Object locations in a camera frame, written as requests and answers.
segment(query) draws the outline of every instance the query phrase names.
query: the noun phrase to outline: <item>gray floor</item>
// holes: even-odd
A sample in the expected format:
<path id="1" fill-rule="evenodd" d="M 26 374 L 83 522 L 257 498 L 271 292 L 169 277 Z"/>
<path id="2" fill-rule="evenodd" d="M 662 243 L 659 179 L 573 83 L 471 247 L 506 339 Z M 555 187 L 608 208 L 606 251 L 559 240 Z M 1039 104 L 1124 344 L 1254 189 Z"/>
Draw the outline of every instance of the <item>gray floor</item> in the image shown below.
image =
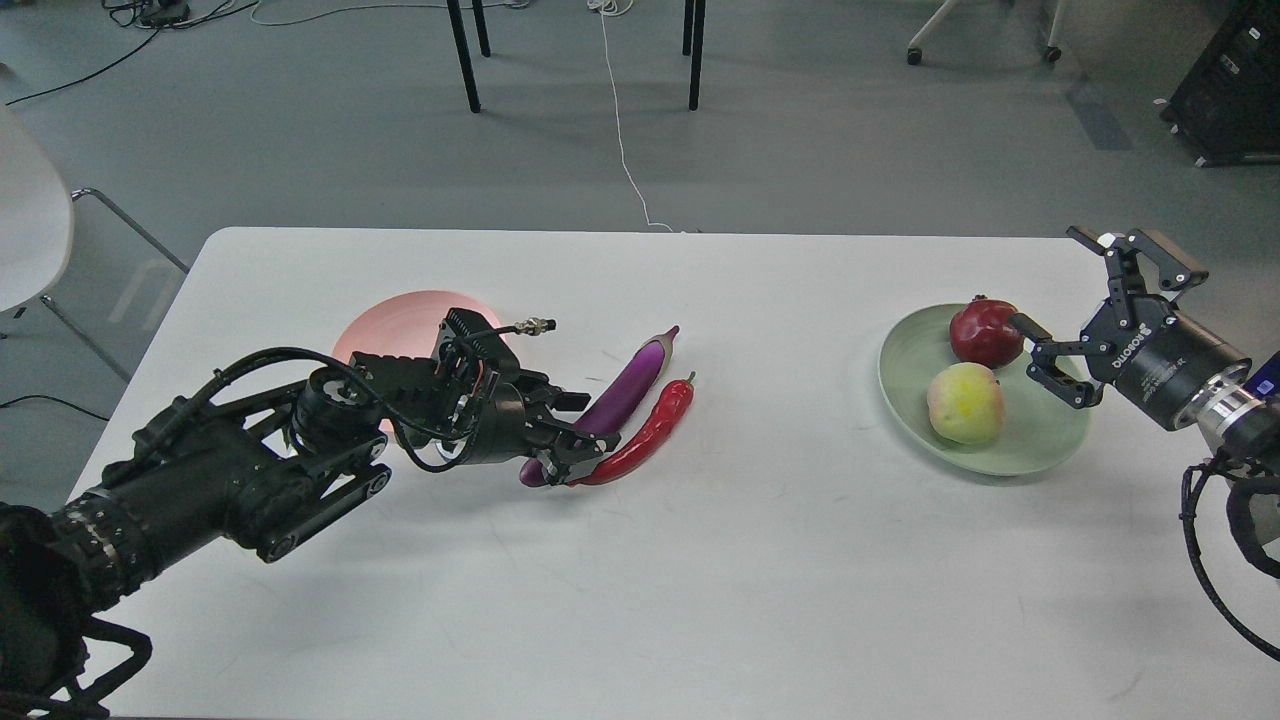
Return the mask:
<path id="1" fill-rule="evenodd" d="M 1041 3 L 975 0 L 911 68 L 906 42 L 936 0 L 710 0 L 696 113 L 685 109 L 682 3 L 636 0 L 608 36 L 627 160 L 654 220 L 741 233 L 1158 228 L 1213 272 L 1184 309 L 1265 357 L 1280 348 L 1280 168 L 1194 168 L 1153 104 L 1226 4 L 1076 1 L 1066 55 L 1046 65 Z M 335 6 L 273 0 L 259 17 Z M 645 229 L 618 163 L 599 18 L 580 0 L 488 17 L 480 115 L 466 109 L 447 14 L 433 9 L 293 27 L 241 13 L 165 32 L 118 68 L 14 109 L 68 184 L 108 192 L 188 261 L 227 225 Z M 145 37 L 88 0 L 0 9 L 0 97 L 81 77 Z M 154 254 L 90 205 L 77 242 L 54 295 L 134 366 L 168 299 L 165 272 L 122 309 Z M 334 258 L 316 282 L 387 260 Z M 1102 278 L 1080 292 L 1101 300 Z M 0 318 L 0 401 L 45 392 L 110 413 L 119 400 L 123 383 L 38 304 Z M 0 497 L 59 506 L 100 427 L 45 402 L 0 411 Z"/>

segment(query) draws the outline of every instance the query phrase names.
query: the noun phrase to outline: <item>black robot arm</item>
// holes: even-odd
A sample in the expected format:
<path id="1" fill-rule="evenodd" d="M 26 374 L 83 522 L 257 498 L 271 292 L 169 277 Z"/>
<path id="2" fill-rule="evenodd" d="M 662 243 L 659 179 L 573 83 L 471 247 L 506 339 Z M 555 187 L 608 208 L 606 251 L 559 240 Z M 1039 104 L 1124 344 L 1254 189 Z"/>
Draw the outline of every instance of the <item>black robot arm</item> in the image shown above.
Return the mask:
<path id="1" fill-rule="evenodd" d="M 1258 521 L 1275 520 L 1280 512 L 1280 405 L 1275 395 L 1280 378 L 1254 375 L 1245 382 L 1251 360 L 1179 310 L 1178 293 L 1203 283 L 1208 273 L 1172 241 L 1138 229 L 1112 233 L 1110 243 L 1084 228 L 1073 227 L 1068 234 L 1105 259 L 1107 297 L 1074 341 L 1053 340 L 1029 316 L 1012 315 L 1010 324 L 1032 342 L 1027 374 L 1074 407 L 1097 405 L 1102 388 L 1110 384 L 1166 430 L 1199 427 L 1215 457 L 1184 475 L 1180 518 L 1193 568 L 1228 621 L 1280 660 L 1280 648 L 1244 628 L 1217 598 L 1199 564 L 1194 537 L 1204 480 L 1222 477 L 1230 486 L 1226 516 L 1231 537 L 1251 565 L 1280 578 L 1280 561 L 1265 550 L 1275 537 L 1261 533 Z M 1158 292 L 1147 290 L 1139 256 L 1156 265 Z M 1065 355 L 1083 357 L 1089 378 L 1062 370 L 1057 360 Z M 1199 482 L 1194 483 L 1197 473 Z"/>
<path id="2" fill-rule="evenodd" d="M 0 503 L 0 716 L 106 717 L 101 700 L 150 656 L 141 633 L 93 618 L 218 537 L 274 562 L 378 493 L 390 469 L 385 419 L 416 465 L 443 471 L 517 456 L 543 461 L 550 484 L 585 477 L 617 433 L 575 429 L 553 411 L 590 397 L 522 369 L 502 340 L 553 320 L 493 328 L 452 309 L 431 357 L 357 352 L 349 363 L 300 348 L 255 352 L 133 434 L 134 454 L 102 483 L 45 515 Z M 266 365 L 323 366 L 223 405 L 214 395 Z M 419 450 L 431 447 L 440 461 Z M 132 657 L 81 688 L 84 638 Z M 65 692 L 69 700 L 52 700 Z"/>

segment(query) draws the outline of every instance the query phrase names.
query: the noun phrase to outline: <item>logo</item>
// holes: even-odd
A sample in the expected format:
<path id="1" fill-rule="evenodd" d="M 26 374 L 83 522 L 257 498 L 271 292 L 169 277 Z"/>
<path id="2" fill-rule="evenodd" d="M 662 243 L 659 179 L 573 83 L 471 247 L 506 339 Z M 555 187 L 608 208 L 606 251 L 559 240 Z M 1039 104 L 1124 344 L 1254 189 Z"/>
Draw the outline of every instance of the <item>logo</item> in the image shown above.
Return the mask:
<path id="1" fill-rule="evenodd" d="M 1148 328 L 1147 323 L 1138 323 L 1138 332 L 1133 336 L 1133 340 L 1129 341 L 1129 345 L 1124 346 L 1124 350 L 1120 351 L 1120 356 L 1111 361 L 1111 366 L 1116 370 L 1124 368 L 1124 364 L 1133 357 L 1134 352 L 1138 352 L 1138 348 L 1147 342 L 1147 338 L 1151 337 L 1152 332 L 1155 331 Z"/>

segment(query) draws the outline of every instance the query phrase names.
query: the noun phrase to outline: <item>purple eggplant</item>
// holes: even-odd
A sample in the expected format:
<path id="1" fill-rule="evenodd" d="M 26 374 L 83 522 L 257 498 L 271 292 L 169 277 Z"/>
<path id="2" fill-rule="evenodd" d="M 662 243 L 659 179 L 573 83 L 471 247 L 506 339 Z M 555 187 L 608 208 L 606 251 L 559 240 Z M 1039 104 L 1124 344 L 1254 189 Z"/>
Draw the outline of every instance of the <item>purple eggplant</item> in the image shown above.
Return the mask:
<path id="1" fill-rule="evenodd" d="M 640 350 L 631 357 L 626 368 L 618 373 L 609 387 L 605 388 L 595 402 L 579 416 L 573 423 L 576 429 L 608 434 L 622 429 L 631 414 L 640 406 L 640 401 L 649 392 L 671 360 L 672 341 L 680 325 L 654 336 L 640 346 Z M 520 469 L 520 482 L 529 487 L 541 487 L 547 484 L 547 473 L 538 460 L 526 460 Z"/>

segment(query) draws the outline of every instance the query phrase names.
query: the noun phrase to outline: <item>chili pepper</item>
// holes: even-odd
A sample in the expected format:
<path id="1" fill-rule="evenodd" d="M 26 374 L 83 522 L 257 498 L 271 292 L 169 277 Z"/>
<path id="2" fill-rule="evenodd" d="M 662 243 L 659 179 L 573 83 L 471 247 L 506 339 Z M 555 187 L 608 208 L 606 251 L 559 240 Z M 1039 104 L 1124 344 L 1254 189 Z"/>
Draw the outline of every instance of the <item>chili pepper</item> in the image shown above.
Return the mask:
<path id="1" fill-rule="evenodd" d="M 617 452 L 605 457 L 590 475 L 577 480 L 584 486 L 603 486 L 613 482 L 631 470 L 640 466 L 649 459 L 662 443 L 667 442 L 676 424 L 685 416 L 689 405 L 694 401 L 694 373 L 689 379 L 672 380 L 662 388 L 658 402 L 654 404 L 649 418 L 636 432 L 635 437 L 620 447 Z"/>

